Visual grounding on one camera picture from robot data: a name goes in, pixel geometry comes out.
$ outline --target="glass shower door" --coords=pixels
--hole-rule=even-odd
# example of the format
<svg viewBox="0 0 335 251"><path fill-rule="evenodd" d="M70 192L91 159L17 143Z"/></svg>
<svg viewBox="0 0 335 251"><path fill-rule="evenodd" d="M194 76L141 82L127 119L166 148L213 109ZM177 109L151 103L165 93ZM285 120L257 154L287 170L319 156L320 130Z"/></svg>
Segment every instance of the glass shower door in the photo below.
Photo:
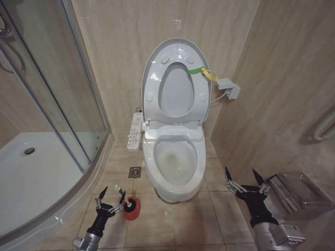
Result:
<svg viewBox="0 0 335 251"><path fill-rule="evenodd" d="M91 162L106 132L106 126L62 1L6 0L4 4L40 74ZM67 131L60 131L60 134L64 138L72 137Z"/></svg>

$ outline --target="yellow tag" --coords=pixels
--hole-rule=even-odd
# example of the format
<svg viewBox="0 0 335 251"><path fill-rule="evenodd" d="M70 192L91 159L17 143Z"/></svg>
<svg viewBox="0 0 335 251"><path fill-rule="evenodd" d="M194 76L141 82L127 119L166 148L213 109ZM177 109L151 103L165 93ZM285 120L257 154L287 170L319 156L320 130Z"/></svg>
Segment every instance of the yellow tag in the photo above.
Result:
<svg viewBox="0 0 335 251"><path fill-rule="evenodd" d="M211 72L209 69L202 68L201 72L206 76L206 78L208 78L212 82L216 82L218 80L218 75L216 75L215 72Z"/></svg>

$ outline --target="robotic arm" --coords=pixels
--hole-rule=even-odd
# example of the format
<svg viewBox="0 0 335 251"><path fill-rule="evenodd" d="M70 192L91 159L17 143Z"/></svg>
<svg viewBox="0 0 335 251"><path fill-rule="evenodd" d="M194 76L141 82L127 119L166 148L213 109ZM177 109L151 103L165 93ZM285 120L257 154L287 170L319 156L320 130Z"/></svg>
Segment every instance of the robotic arm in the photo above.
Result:
<svg viewBox="0 0 335 251"><path fill-rule="evenodd" d="M117 190L121 195L121 199L115 207L102 203L102 199L106 193L107 188L108 187L106 187L100 193L98 198L95 198L95 210L97 212L97 217L95 218L93 225L87 229L84 238L80 238L77 236L72 243L78 251L97 251L99 241L103 237L103 231L105 229L107 220L124 208L122 205L124 201L129 203L129 201L127 201L127 199L125 198L126 192L123 192L120 188L118 188Z"/></svg>
<svg viewBox="0 0 335 251"><path fill-rule="evenodd" d="M292 251L294 247L304 242L305 238L297 226L279 224L272 217L272 213L264 204L270 185L254 169L253 174L260 187L237 184L232 181L225 167L226 186L247 204L251 214L250 225L255 230L259 251Z"/></svg>

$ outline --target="metal frame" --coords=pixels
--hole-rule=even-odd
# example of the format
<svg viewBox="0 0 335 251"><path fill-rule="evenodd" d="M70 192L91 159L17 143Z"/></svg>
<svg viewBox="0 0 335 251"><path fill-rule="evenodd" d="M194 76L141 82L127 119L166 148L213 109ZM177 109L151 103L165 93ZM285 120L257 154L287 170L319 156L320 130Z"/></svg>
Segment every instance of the metal frame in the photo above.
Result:
<svg viewBox="0 0 335 251"><path fill-rule="evenodd" d="M89 58L88 58L88 54L86 52L84 42L83 42L80 30L79 30L79 26L78 26L78 23L77 23L76 18L75 18L75 14L74 14L72 4L71 4L70 1L67 1L67 0L62 0L62 4L64 6L66 15L68 17L68 21L69 21L70 27L72 29L74 39L75 39L75 42L77 44L77 48L79 50L81 60L83 62L83 65L84 65L84 68L85 68L85 71L86 71L86 74L87 74L87 78L88 78L88 81L90 83L93 95L96 99L96 103L97 103L97 106L99 108L100 115L101 115L101 118L104 122L106 131L105 131L105 134L104 134L104 136L103 136L103 138L100 142L98 150L96 151L96 153L93 157L93 161L91 162L90 167L86 171L84 171L83 176L79 179L79 181L60 200L55 202L55 204L52 205L50 208L46 209L45 212L41 213L40 215L38 215L37 217L35 217L31 221L27 222L25 225L15 229L15 230L13 230L9 233L6 233L5 235L0 236L0 246L6 244L8 242L11 242L14 239L18 238L19 236L21 236L25 233L28 233L32 229L36 228L39 224L41 224L46 219L51 217L58 210L60 210L67 202L69 202L73 198L73 196L82 188L82 186L86 183L86 181L89 179L89 177L91 176L91 174L95 170L95 167L96 167L101 155L103 154L103 150L104 150L104 147L106 146L106 143L107 143L107 140L108 140L109 136L113 137L113 135L111 133L111 127L110 127L110 125L108 123L108 120L107 120L106 111L105 111L105 109L102 105L102 99L101 99L101 96L100 96L98 88L97 88L96 80L95 80L95 77L94 77L94 74L93 74L93 70L92 70ZM70 151L67 144L64 142L63 138L61 137L61 135L59 134L59 132L57 131L57 129L53 125L52 121L49 119L48 115L44 111L41 104L39 104L38 100L36 100L36 98L34 97L34 94L29 89L29 86L27 85L25 80L18 73L17 69L15 68L14 64L11 62L10 58L8 57L8 54L4 51L4 48L1 46L1 44L0 44L0 50L1 50L2 55L6 58L6 60L8 60L10 66L13 69L13 72L15 73L15 75L17 76L19 81L23 84L23 86L25 87L25 89L27 90L29 95L32 97L33 101L35 102L37 107L40 109L42 114L46 117L47 121L50 123L50 125L52 126L56 135L59 137L61 142L64 144L65 148L68 150L70 155L73 157L73 159L75 160L78 167L80 167L80 164L77 162L75 156Z"/></svg>
<svg viewBox="0 0 335 251"><path fill-rule="evenodd" d="M105 108L103 106L103 101L101 99L100 92L98 90L98 85L96 83L96 79L95 79L95 76L94 76L94 73L93 73L93 69L92 69L92 66L91 66L91 63L90 63L90 59L88 57L88 53L87 53L87 50L86 50L86 47L85 47L85 43L84 43L82 34L80 32L80 28L79 28L79 25L78 25L78 22L77 22L77 18L76 18L72 3L71 3L70 0L62 0L62 4L64 6L65 13L68 17L68 21L69 21L70 27L72 29L73 37L74 37L74 40L77 44L77 48L78 48L79 54L81 56L81 59L82 59L82 62L83 62L83 65L84 65L84 68L85 68L85 71L86 71L86 74L87 74L87 78L88 78L88 81L90 83L90 86L91 86L91 89L92 89L92 92L93 92L93 95L94 95L96 103L98 105L100 115L101 115L101 117L104 121L106 129L109 129L111 131L111 127L110 127L110 124L108 123L108 120L107 120L107 114L106 114Z"/></svg>

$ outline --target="bidet control panel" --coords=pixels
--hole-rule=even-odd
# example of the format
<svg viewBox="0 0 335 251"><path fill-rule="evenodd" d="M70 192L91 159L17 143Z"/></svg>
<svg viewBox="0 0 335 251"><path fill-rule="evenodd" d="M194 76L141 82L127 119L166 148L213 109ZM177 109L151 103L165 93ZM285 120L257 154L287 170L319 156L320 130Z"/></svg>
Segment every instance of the bidet control panel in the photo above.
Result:
<svg viewBox="0 0 335 251"><path fill-rule="evenodd" d="M132 116L130 133L128 135L127 149L130 152L138 151L140 147L142 123L143 113L135 112Z"/></svg>

